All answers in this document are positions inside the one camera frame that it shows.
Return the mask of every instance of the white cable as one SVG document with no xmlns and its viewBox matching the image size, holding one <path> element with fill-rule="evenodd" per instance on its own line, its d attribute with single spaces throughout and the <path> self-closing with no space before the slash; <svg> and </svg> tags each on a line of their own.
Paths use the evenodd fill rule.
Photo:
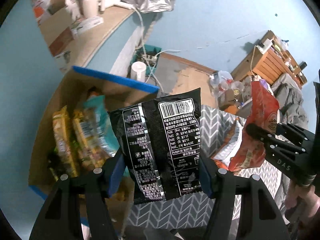
<svg viewBox="0 0 320 240">
<path fill-rule="evenodd" d="M 147 59 L 147 52 L 146 52 L 146 48 L 145 48 L 145 46 L 144 46 L 144 40 L 143 40 L 144 26 L 143 26 L 142 16 L 141 16 L 140 12 L 139 12 L 136 8 L 134 8 L 134 10 L 135 10 L 135 12 L 138 14 L 139 19 L 140 19 L 140 23 L 141 23 L 141 29 L 142 29 L 142 30 L 141 30 L 141 32 L 142 32 L 142 34 L 141 34 L 141 45 L 142 45 L 143 53 L 144 53 L 145 58 L 146 58 L 147 65 L 148 65 L 148 67 L 149 67 L 149 69 L 150 69 L 150 76 L 152 75 L 152 76 L 155 78 L 155 80 L 156 80 L 156 82 L 158 83 L 161 91 L 164 92 L 164 89 L 163 89 L 160 81 L 157 79 L 157 77 L 156 77 L 155 74 L 153 73 L 153 70 L 154 70 L 155 66 L 154 66 L 153 68 L 151 68 L 151 67 L 150 67 L 150 64 L 149 64 L 149 61 L 148 61 L 148 59 Z"/>
<path fill-rule="evenodd" d="M 166 50 L 164 50 L 164 51 L 161 51 L 161 52 L 157 53 L 154 57 L 157 57 L 159 54 L 161 54 L 161 53 L 163 53 L 163 52 L 166 52 L 166 51 L 181 52 L 181 50 L 166 49 Z M 156 67 L 156 65 L 154 65 L 154 66 L 152 67 L 152 69 L 150 70 L 152 73 L 153 73 L 153 70 L 155 69 L 155 67 Z"/>
<path fill-rule="evenodd" d="M 140 44 L 136 47 L 135 50 L 138 50 L 142 47 L 143 43 L 146 43 L 146 41 L 149 39 L 152 31 L 153 31 L 153 27 L 155 26 L 156 22 L 158 21 L 158 17 L 159 17 L 159 13 L 155 13 L 155 16 L 152 19 L 152 22 L 150 23 L 150 26 L 146 32 L 146 34 L 144 35 L 143 41 L 140 42 Z"/>
<path fill-rule="evenodd" d="M 158 55 L 159 55 L 159 54 L 161 54 L 161 53 L 166 52 L 166 51 L 169 51 L 169 52 L 181 52 L 181 50 L 166 49 L 166 50 L 163 50 L 163 51 L 161 51 L 161 52 L 157 53 L 157 54 L 155 55 L 155 57 L 156 57 L 156 56 L 158 56 Z"/>
<path fill-rule="evenodd" d="M 258 47 L 258 46 L 256 45 L 256 46 L 253 47 L 252 58 L 251 58 L 251 63 L 250 63 L 250 70 L 251 70 L 252 75 L 253 75 L 255 78 L 258 79 L 258 76 L 256 76 L 256 75 L 253 73 L 253 71 L 252 71 L 252 62 L 253 62 L 253 56 L 254 56 L 254 52 L 255 52 L 255 50 L 256 50 L 256 47 Z"/>
</svg>

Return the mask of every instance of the yellow snack package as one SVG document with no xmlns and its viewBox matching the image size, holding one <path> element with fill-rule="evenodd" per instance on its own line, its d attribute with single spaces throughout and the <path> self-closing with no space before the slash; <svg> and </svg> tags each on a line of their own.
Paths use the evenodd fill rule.
<svg viewBox="0 0 320 240">
<path fill-rule="evenodd" d="M 63 107 L 60 111 L 53 113 L 52 126 L 58 149 L 58 156 L 60 157 L 67 174 L 71 177 L 77 177 L 79 175 L 79 166 L 76 153 L 72 150 L 70 144 L 71 125 L 67 106 Z"/>
<path fill-rule="evenodd" d="M 99 146 L 97 138 L 94 137 L 82 111 L 74 111 L 72 124 L 76 132 L 77 141 L 82 150 L 81 161 L 83 168 L 91 170 L 92 168 L 102 167 L 106 160 L 105 155 Z"/>
</svg>

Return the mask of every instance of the white cylindrical container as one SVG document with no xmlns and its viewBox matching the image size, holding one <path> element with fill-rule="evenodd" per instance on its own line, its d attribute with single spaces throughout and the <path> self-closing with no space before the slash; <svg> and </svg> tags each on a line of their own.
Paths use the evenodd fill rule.
<svg viewBox="0 0 320 240">
<path fill-rule="evenodd" d="M 99 0 L 82 0 L 83 15 L 86 18 L 96 17 L 98 15 Z"/>
<path fill-rule="evenodd" d="M 145 82 L 146 80 L 146 70 L 147 65 L 141 61 L 137 61 L 131 66 L 131 79 L 135 79 L 140 82 Z"/>
<path fill-rule="evenodd" d="M 100 11 L 103 12 L 106 8 L 106 0 L 100 0 Z"/>
</svg>

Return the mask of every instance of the floor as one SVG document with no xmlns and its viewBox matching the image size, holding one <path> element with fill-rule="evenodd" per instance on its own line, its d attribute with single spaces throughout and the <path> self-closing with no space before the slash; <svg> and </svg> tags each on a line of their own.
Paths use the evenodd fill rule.
<svg viewBox="0 0 320 240">
<path fill-rule="evenodd" d="M 191 61 L 169 54 L 161 54 L 155 75 L 167 94 L 180 94 L 201 88 L 201 104 L 217 108 L 216 99 L 211 95 L 210 78 L 214 72 Z M 150 78 L 148 83 L 155 85 Z"/>
</svg>

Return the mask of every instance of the gray chevron fabric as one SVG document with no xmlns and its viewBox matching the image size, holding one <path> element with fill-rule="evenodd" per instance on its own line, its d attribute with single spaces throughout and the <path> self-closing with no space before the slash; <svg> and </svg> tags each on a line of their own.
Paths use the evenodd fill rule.
<svg viewBox="0 0 320 240">
<path fill-rule="evenodd" d="M 217 150 L 235 116 L 218 109 L 202 105 L 200 118 L 200 144 L 207 156 Z M 250 177 L 258 174 L 266 184 L 272 197 L 278 190 L 281 181 L 281 172 L 267 161 L 260 168 L 242 170 L 239 176 Z M 208 224 L 214 200 L 209 199 L 203 192 L 187 194 L 180 198 L 168 201 L 156 201 L 134 205 L 129 213 L 127 223 L 133 226 L 152 227 L 162 229 L 194 228 Z M 241 196 L 236 196 L 233 219 L 240 215 Z"/>
</svg>

